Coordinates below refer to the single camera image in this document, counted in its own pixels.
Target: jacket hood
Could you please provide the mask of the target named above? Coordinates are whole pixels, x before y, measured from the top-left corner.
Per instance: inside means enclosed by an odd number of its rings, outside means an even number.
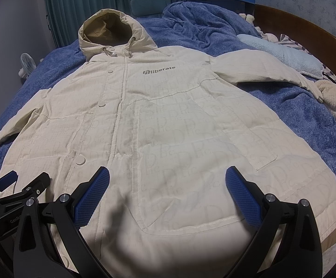
[[[138,21],[114,9],[102,9],[87,19],[78,31],[78,37],[87,61],[103,52],[131,57],[134,53],[157,48]]]

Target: chair backrest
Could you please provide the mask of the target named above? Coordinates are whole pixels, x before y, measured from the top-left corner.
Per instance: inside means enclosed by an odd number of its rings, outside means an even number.
[[[165,0],[131,0],[130,10],[135,17],[159,15],[167,6]]]

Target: hood drawstring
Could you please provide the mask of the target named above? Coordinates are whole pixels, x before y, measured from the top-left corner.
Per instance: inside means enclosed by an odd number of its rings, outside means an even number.
[[[130,58],[132,57],[132,52],[130,51],[130,48],[132,47],[132,44],[135,40],[136,40],[136,38],[133,37],[130,41],[130,46],[128,47],[128,54],[130,55]]]
[[[102,48],[102,51],[104,51],[107,55],[110,55],[112,57],[117,56],[117,54],[115,52],[112,52],[112,51],[106,49],[106,47]]]

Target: bed frame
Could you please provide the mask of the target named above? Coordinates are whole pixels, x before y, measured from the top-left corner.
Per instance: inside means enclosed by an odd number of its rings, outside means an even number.
[[[278,38],[286,34],[300,43],[336,75],[336,37],[298,16],[272,7],[255,5],[255,26]]]

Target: textured blue pad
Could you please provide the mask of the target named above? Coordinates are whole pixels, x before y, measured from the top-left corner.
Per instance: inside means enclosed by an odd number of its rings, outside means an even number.
[[[98,203],[109,186],[110,174],[107,168],[97,171],[97,177],[74,209],[74,225],[77,229],[86,226]]]
[[[261,208],[243,183],[244,178],[242,180],[238,171],[232,166],[227,169],[225,180],[227,190],[239,206],[247,223],[258,229],[262,224]]]
[[[0,178],[0,192],[7,189],[13,183],[17,181],[17,173],[15,171],[11,171],[5,176]]]

